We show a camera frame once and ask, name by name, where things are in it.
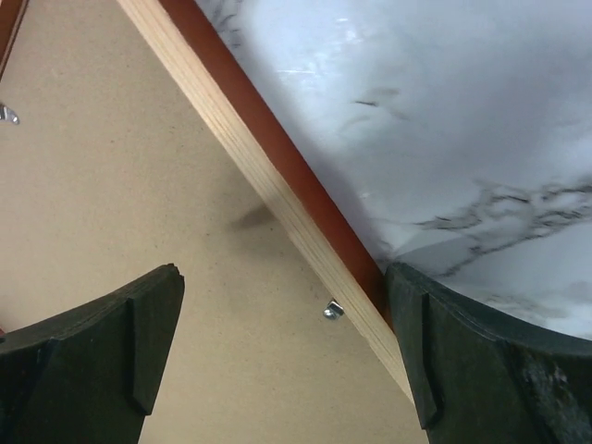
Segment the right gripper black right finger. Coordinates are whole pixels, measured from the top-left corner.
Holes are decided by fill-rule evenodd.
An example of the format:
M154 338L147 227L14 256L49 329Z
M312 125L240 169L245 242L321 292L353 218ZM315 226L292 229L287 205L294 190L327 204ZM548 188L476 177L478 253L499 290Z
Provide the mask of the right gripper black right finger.
M504 314L406 264L391 264L386 281L429 442L590 442L590 340Z

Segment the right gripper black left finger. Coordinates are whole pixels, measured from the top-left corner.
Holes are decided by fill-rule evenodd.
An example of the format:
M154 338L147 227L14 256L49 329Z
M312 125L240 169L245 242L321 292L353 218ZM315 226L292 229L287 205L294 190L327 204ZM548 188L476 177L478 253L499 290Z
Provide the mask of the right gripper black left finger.
M136 443L185 290L172 264L1 338L4 443Z

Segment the brown cardboard backing board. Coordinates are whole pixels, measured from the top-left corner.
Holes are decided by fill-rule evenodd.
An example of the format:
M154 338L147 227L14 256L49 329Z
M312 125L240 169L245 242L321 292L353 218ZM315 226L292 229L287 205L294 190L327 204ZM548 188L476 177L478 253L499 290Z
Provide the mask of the brown cardboard backing board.
M144 443L423 443L413 406L114 1L32 1L1 81L1 326L186 282Z

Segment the orange wooden picture frame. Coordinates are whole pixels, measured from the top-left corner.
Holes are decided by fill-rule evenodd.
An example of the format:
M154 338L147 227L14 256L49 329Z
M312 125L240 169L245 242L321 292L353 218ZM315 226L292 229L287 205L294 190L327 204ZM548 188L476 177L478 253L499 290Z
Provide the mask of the orange wooden picture frame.
M43 228L94 221L120 191L113 142L92 133L119 121L131 137L199 118L287 231L404 393L410 384L378 267L224 41L219 1L5 1L1 97L26 130L58 149L21 175L1 161L2 214Z

